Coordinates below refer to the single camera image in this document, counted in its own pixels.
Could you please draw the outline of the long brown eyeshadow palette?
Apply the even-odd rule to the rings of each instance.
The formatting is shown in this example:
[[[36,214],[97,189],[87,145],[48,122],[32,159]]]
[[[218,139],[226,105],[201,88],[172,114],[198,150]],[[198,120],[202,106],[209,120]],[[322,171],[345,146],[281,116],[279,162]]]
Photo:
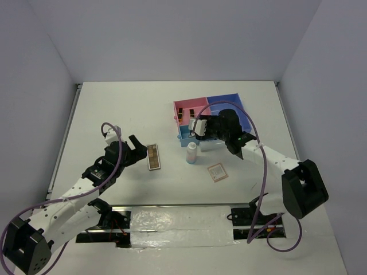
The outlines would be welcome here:
[[[159,158],[159,151],[157,144],[147,145],[147,161],[150,171],[159,170],[161,168],[161,162]]]

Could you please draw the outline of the pink compact label up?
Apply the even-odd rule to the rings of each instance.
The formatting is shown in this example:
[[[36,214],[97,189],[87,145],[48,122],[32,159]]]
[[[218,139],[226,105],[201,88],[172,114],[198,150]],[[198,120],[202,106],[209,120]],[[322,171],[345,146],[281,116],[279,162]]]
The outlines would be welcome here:
[[[228,177],[228,174],[221,163],[208,167],[208,173],[214,182],[218,182]]]

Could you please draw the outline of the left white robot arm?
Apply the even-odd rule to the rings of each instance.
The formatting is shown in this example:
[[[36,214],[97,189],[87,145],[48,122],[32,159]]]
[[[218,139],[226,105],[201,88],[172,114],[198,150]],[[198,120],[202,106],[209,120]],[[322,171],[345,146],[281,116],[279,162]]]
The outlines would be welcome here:
[[[112,223],[112,208],[99,197],[120,177],[123,170],[143,160],[147,147],[131,135],[134,145],[117,137],[103,156],[89,166],[81,178],[60,198],[45,202],[43,211],[22,219],[14,217],[2,234],[2,253],[25,274],[37,274],[52,254],[79,232]]]

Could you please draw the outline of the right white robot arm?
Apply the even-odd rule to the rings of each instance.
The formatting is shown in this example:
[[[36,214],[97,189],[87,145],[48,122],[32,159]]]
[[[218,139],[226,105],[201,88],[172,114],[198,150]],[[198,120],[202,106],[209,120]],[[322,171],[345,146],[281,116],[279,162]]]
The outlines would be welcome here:
[[[289,158],[260,143],[256,136],[243,131],[235,110],[224,109],[218,115],[191,118],[189,130],[197,140],[221,140],[228,151],[240,159],[266,165],[267,174],[280,184],[279,191],[265,191],[264,197],[250,209],[249,217],[253,223],[262,224],[275,213],[289,213],[302,219],[329,200],[329,193],[313,161]]]

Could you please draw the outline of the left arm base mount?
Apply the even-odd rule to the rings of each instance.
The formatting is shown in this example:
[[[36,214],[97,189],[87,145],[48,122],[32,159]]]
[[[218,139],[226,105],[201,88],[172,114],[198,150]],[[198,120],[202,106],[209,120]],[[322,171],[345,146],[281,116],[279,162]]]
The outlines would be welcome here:
[[[111,211],[98,225],[78,234],[76,243],[111,243],[116,248],[132,248],[130,221],[131,211]]]

